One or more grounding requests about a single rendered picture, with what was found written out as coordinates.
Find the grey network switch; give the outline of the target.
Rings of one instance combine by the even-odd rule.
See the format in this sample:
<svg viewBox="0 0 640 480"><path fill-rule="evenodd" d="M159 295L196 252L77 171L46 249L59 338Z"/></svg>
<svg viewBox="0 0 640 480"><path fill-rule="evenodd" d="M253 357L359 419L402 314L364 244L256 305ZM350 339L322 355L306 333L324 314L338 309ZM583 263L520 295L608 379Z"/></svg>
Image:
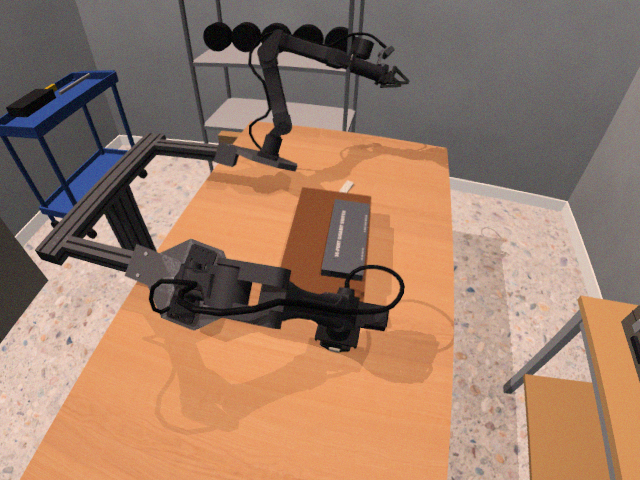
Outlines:
<svg viewBox="0 0 640 480"><path fill-rule="evenodd" d="M370 204L335 199L321 275L347 279L364 266Z"/></svg>

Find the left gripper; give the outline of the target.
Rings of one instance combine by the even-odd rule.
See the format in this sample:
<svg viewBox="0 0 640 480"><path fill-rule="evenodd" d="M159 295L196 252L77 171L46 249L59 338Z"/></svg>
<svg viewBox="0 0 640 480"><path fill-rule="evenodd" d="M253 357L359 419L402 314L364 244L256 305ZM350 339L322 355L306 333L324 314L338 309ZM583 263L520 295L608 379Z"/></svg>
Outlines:
<svg viewBox="0 0 640 480"><path fill-rule="evenodd" d="M384 50L386 50L387 48L389 48L389 46L387 46ZM389 70L389 65L384 63L380 63L384 50L382 49L379 53L378 53L378 61L377 64L373 64L368 62L367 65L367 70L364 74L363 77L366 77L368 79L374 80L375 84L380 85L380 88L388 88L388 87L401 87L401 85L398 84L409 84L409 79L396 67L393 66L392 71L390 70L389 72L387 70ZM378 66L379 65L379 66ZM386 71L385 71L386 70ZM395 73L398 73L405 81L399 81L397 80L394 76ZM384 73L384 75L383 75ZM381 77L382 76L382 77ZM386 84L396 84L396 85L386 85ZM385 86L384 86L385 85Z"/></svg>

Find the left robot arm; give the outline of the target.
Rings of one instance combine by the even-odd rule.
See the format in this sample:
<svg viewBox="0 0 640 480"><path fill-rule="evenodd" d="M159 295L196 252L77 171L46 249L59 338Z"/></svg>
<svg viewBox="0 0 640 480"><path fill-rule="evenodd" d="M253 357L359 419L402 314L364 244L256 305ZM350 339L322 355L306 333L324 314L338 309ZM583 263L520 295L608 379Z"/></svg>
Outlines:
<svg viewBox="0 0 640 480"><path fill-rule="evenodd" d="M342 50L299 39L283 33L283 30L277 29L258 48L257 55L265 78L273 114L272 120L274 128L265 136L263 146L260 149L260 152L263 154L257 152L257 156L277 161L282 143L281 135L290 133L292 129L291 117L288 114L277 65L279 51L304 56L335 69L347 69L349 66L348 69L350 69L351 73L364 76L368 65L368 62L365 60L370 58L374 43L370 40L356 37L353 44L351 47L352 52L350 50L350 56L348 56ZM277 45L280 45L280 49L278 46L278 50ZM275 55L275 51L277 51L277 56ZM355 57L355 55L357 56Z"/></svg>

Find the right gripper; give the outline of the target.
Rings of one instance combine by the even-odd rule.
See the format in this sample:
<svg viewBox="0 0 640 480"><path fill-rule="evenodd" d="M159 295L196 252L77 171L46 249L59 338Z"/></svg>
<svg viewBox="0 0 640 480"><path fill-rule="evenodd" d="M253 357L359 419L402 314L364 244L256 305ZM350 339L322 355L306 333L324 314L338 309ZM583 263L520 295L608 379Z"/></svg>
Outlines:
<svg viewBox="0 0 640 480"><path fill-rule="evenodd" d="M329 350L329 347L341 349L341 352L349 352L351 347L357 348L360 328L355 326L349 332L332 330L331 327L318 325L315 340L320 340L320 346ZM349 347L348 347L349 346Z"/></svg>

